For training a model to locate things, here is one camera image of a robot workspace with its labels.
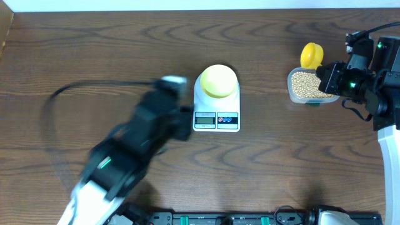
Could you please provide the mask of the yellow measuring scoop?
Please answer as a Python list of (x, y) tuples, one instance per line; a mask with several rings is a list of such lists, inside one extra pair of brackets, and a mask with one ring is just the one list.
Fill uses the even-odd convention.
[(309, 42), (301, 53), (301, 67), (304, 69), (317, 69), (321, 65), (323, 57), (323, 48), (319, 44)]

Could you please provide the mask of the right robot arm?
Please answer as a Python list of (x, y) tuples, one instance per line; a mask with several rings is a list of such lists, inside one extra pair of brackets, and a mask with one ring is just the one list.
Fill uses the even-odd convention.
[(349, 61), (319, 66), (316, 76), (321, 92), (365, 106), (384, 161), (385, 223), (399, 224), (399, 38), (369, 34), (347, 34)]

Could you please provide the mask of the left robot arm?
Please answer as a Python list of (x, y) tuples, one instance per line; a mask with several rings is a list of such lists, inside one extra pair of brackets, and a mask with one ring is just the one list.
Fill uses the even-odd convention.
[(156, 82), (121, 134), (92, 148), (60, 224), (104, 224), (146, 175), (159, 150), (170, 139), (189, 139), (193, 107), (180, 105), (185, 90), (185, 84)]

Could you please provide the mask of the white digital kitchen scale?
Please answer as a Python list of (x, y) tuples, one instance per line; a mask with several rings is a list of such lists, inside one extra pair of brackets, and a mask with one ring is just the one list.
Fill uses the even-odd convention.
[(194, 87), (194, 113), (192, 128), (198, 132), (236, 133), (241, 128), (240, 85), (227, 97), (214, 98), (207, 95), (201, 86), (201, 77)]

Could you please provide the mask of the pale yellow bowl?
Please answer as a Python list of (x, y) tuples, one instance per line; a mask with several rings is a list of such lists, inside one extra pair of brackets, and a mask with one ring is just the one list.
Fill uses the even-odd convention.
[(201, 73), (200, 87), (209, 97), (226, 98), (237, 90), (238, 78), (230, 67), (215, 64)]

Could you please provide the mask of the clear plastic soybean container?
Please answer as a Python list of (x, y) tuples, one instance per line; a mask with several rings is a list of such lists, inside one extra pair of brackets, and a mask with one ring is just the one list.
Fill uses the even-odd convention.
[(316, 77), (314, 69), (297, 67), (287, 77), (289, 98), (298, 104), (332, 103), (339, 96), (321, 92), (318, 87), (321, 81)]

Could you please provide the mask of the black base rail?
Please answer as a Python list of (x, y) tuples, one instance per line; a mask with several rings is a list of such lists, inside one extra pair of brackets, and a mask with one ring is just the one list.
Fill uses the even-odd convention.
[(144, 212), (133, 204), (121, 206), (110, 217), (107, 225), (318, 225), (318, 224), (354, 224), (383, 225), (380, 214), (372, 212), (349, 213), (340, 207), (317, 206), (308, 211), (297, 211), (291, 206), (281, 206), (274, 212), (265, 213), (224, 213), (195, 214)]

